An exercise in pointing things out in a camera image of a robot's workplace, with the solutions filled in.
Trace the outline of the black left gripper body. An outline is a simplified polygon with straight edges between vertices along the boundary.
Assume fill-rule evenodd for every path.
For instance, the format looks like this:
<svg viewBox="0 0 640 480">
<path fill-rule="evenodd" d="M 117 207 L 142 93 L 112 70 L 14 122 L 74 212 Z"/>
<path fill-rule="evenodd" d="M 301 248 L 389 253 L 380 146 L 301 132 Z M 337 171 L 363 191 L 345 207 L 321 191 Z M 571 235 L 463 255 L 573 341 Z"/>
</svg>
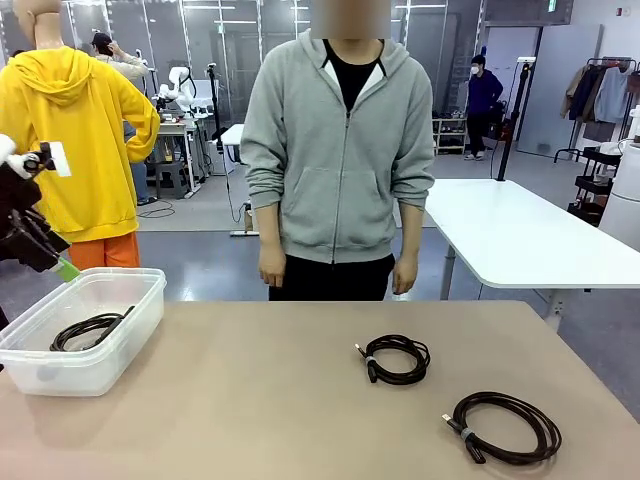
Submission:
<svg viewBox="0 0 640 480">
<path fill-rule="evenodd" d="M 0 262 L 17 260 L 36 272 L 58 265 L 70 244 L 35 209 L 42 199 L 37 183 L 11 167 L 0 167 Z"/>
</svg>

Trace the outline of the black USB cable tight coil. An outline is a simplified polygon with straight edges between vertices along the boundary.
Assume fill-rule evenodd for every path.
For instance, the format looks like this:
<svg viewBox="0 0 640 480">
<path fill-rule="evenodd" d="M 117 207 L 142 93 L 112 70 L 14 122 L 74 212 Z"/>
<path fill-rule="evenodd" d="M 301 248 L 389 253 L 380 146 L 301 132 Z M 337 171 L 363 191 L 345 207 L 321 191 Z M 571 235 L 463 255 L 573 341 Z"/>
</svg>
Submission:
<svg viewBox="0 0 640 480">
<path fill-rule="evenodd" d="M 365 348 L 354 345 L 366 365 L 367 374 L 372 384 L 382 381 L 388 385 L 408 386 L 425 379 L 431 363 L 428 347 L 420 341 L 400 334 L 387 334 L 371 340 Z M 392 372 L 384 368 L 376 359 L 375 353 L 382 350 L 403 352 L 414 360 L 414 366 L 406 372 Z"/>
</svg>

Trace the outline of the person's left forearm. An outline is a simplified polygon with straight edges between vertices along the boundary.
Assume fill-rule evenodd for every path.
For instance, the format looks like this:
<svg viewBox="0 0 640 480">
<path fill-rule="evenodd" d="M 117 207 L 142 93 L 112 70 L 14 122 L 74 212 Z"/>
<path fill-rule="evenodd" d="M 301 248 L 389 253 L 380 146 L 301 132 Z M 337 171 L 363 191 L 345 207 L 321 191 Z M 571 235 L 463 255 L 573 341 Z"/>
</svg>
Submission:
<svg viewBox="0 0 640 480">
<path fill-rule="evenodd" d="M 414 205 L 400 203 L 399 211 L 402 230 L 401 256 L 416 259 L 421 246 L 424 210 Z"/>
</svg>

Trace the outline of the person's right forearm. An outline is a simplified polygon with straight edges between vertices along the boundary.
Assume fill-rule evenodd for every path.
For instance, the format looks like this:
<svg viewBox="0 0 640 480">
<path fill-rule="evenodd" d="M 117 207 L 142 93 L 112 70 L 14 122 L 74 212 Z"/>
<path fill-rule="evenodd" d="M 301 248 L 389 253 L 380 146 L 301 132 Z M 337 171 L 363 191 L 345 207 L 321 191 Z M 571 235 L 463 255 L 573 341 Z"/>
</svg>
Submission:
<svg viewBox="0 0 640 480">
<path fill-rule="evenodd" d="M 279 204 L 260 207 L 255 210 L 262 247 L 281 249 Z"/>
</svg>

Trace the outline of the person's right hand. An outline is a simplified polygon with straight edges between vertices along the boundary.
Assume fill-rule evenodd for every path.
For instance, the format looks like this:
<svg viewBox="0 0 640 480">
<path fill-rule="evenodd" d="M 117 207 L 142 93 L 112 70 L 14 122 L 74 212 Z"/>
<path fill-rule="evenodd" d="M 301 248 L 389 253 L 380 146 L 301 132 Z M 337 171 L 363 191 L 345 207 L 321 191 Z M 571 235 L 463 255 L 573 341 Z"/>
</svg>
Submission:
<svg viewBox="0 0 640 480">
<path fill-rule="evenodd" d="M 261 279 L 270 288 L 281 288 L 286 267 L 286 256 L 279 245 L 260 247 L 258 269 Z"/>
</svg>

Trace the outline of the yellow hoodie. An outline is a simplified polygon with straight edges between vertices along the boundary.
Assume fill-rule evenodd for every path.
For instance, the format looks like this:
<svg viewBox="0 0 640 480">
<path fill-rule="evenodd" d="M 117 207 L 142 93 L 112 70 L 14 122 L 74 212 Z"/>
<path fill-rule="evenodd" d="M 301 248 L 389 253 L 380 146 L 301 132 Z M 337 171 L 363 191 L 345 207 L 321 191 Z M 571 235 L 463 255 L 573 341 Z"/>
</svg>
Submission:
<svg viewBox="0 0 640 480">
<path fill-rule="evenodd" d="M 137 230 L 130 165 L 151 153 L 160 118 L 126 77 L 62 47 L 22 52 L 0 70 L 0 133 L 19 153 L 62 145 L 70 174 L 39 174 L 37 210 L 69 243 Z"/>
</svg>

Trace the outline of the person with black cap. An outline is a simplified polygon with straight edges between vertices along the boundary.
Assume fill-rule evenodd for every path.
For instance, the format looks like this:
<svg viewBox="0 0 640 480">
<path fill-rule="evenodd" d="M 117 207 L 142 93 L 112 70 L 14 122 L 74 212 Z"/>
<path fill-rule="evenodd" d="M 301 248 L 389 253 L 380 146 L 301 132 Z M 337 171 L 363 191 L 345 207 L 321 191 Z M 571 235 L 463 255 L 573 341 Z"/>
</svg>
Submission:
<svg viewBox="0 0 640 480">
<path fill-rule="evenodd" d="M 97 60 L 108 64 L 131 82 L 141 80 L 149 73 L 143 60 L 122 50 L 106 33 L 95 33 L 91 45 Z M 137 196 L 137 205 L 144 206 L 155 202 L 156 198 L 148 192 L 146 164 L 144 162 L 131 163 L 130 167 Z"/>
</svg>

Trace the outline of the beige mannequin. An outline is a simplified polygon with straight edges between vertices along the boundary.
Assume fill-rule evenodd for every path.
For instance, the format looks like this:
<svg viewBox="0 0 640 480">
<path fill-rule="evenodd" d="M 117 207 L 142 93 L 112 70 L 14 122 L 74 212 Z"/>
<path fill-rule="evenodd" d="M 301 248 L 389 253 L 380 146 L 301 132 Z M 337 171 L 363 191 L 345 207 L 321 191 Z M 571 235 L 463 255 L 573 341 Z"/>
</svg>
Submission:
<svg viewBox="0 0 640 480">
<path fill-rule="evenodd" d="M 61 0 L 13 0 L 13 12 L 19 26 L 36 49 L 58 49 L 64 46 L 61 5 Z"/>
</svg>

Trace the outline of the black tripod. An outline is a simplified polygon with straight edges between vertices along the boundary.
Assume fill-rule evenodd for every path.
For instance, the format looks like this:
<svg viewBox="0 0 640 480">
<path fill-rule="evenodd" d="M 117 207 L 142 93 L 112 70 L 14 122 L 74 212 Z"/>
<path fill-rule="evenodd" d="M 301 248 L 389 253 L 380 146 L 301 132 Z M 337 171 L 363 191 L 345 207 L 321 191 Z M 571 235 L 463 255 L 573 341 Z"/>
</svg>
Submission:
<svg viewBox="0 0 640 480">
<path fill-rule="evenodd" d="M 219 116 L 215 67 L 216 67 L 215 63 L 209 63 L 206 68 L 206 73 L 208 75 L 209 82 L 210 82 L 211 101 L 212 101 L 213 116 L 214 116 L 214 122 L 215 122 L 215 133 L 214 133 L 214 136 L 212 137 L 212 140 L 215 142 L 217 152 L 220 155 L 223 155 L 224 154 L 224 144 L 222 141 L 223 131 L 221 128 L 220 116 Z"/>
</svg>

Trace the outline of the white shoe rack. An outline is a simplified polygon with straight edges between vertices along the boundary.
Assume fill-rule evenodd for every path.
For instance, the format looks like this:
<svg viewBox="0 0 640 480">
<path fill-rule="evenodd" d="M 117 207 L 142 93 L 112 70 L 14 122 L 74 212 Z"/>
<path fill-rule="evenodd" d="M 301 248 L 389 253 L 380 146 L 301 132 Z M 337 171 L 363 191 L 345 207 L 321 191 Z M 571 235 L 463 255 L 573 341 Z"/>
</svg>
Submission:
<svg viewBox="0 0 640 480">
<path fill-rule="evenodd" d="M 467 141 L 466 118 L 434 118 L 433 136 L 436 155 L 462 155 L 465 152 Z"/>
</svg>

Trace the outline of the person in dark blue sweater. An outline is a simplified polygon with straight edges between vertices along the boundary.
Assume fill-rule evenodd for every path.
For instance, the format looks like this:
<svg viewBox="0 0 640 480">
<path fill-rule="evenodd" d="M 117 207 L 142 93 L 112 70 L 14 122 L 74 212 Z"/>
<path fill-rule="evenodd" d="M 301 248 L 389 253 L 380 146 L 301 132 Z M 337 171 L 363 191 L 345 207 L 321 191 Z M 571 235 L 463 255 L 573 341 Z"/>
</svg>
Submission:
<svg viewBox="0 0 640 480">
<path fill-rule="evenodd" d="M 503 85 L 500 80 L 486 69 L 486 59 L 476 55 L 471 60 L 470 80 L 467 101 L 467 134 L 470 150 L 466 160 L 482 160 L 485 145 L 483 138 L 488 132 L 492 110 L 500 99 Z"/>
</svg>

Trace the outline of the white table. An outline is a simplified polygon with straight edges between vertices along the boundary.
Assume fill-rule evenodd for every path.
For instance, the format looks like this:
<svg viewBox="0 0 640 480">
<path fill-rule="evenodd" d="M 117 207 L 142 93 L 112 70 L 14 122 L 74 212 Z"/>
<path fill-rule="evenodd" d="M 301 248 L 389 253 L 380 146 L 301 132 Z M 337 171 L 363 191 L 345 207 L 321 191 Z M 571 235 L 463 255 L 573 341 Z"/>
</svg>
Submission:
<svg viewBox="0 0 640 480">
<path fill-rule="evenodd" d="M 448 245 L 443 300 L 457 259 L 485 286 L 550 291 L 553 328 L 573 290 L 640 289 L 639 252 L 513 181 L 439 179 L 426 212 Z"/>
</svg>

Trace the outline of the black utility cart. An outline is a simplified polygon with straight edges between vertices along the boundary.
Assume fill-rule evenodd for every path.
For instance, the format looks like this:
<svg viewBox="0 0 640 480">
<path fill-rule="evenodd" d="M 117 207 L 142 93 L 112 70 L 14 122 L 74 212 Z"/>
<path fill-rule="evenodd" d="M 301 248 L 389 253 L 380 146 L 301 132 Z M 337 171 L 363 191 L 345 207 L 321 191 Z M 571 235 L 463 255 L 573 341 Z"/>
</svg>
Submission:
<svg viewBox="0 0 640 480">
<path fill-rule="evenodd" d="M 585 147 L 578 154 L 585 161 L 583 173 L 575 178 L 575 199 L 567 211 L 591 226 L 598 227 L 611 195 L 621 154 L 602 153 L 599 147 Z"/>
</svg>

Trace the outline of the white cylindrical machine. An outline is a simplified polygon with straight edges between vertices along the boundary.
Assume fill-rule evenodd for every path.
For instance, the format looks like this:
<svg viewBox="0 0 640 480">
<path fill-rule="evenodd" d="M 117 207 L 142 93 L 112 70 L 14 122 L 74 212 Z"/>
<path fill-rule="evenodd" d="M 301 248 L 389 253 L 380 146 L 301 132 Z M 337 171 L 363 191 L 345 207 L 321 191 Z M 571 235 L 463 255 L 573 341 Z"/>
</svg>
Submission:
<svg viewBox="0 0 640 480">
<path fill-rule="evenodd" d="M 630 115 L 629 137 L 619 143 L 622 156 L 599 229 L 640 252 L 640 104 Z"/>
</svg>

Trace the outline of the clothes rack with garments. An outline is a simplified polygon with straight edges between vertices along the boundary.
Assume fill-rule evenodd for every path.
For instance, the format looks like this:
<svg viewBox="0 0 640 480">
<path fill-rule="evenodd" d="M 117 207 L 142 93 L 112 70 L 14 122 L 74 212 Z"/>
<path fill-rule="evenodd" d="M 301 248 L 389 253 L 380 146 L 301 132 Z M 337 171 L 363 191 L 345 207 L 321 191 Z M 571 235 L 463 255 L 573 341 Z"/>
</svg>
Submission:
<svg viewBox="0 0 640 480">
<path fill-rule="evenodd" d="M 589 147 L 624 135 L 630 123 L 632 103 L 640 96 L 640 61 L 630 57 L 592 57 L 565 90 L 560 116 L 572 123 L 567 146 L 554 158 L 577 160 L 579 141 Z"/>
</svg>

